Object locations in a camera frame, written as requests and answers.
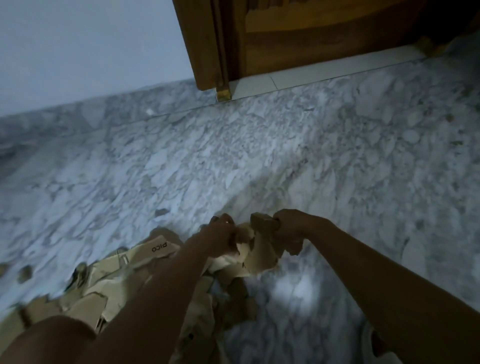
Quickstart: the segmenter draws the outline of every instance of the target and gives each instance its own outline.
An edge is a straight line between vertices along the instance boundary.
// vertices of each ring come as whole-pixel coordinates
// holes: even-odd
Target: person's right arm
[[[276,238],[308,239],[404,363],[480,362],[480,314],[327,219],[280,210]]]

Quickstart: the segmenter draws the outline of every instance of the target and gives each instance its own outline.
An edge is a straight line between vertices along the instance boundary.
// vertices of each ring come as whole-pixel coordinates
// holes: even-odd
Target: marble floor
[[[283,207],[480,310],[479,96],[475,70],[443,57],[25,146],[0,167],[0,310],[157,225],[186,239],[219,211]],[[227,333],[234,363],[359,362],[364,317],[311,245],[247,281],[260,311]]]

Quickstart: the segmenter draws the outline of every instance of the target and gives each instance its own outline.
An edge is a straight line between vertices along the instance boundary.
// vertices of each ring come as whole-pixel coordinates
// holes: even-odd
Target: white tile
[[[232,100],[276,91],[275,84],[268,74],[244,77],[237,81],[231,81],[229,84]]]
[[[270,76],[281,90],[422,58],[425,55],[409,45],[272,72]]]

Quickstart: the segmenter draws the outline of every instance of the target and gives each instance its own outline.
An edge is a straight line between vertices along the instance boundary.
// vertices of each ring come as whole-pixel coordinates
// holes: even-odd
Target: hand
[[[209,257],[217,258],[225,254],[238,254],[237,243],[249,241],[249,237],[244,235],[245,232],[235,226],[232,217],[223,214],[220,217],[213,216],[210,223],[194,236],[201,240],[197,244],[205,248]]]
[[[308,221],[311,215],[299,211],[283,209],[273,215],[280,221],[280,228],[275,231],[274,238],[284,242],[302,242],[307,236]]]

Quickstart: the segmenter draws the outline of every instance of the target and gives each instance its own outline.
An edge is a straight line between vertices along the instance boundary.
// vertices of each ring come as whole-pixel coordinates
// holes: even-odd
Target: wooden door
[[[220,0],[229,79],[415,42],[427,0]]]

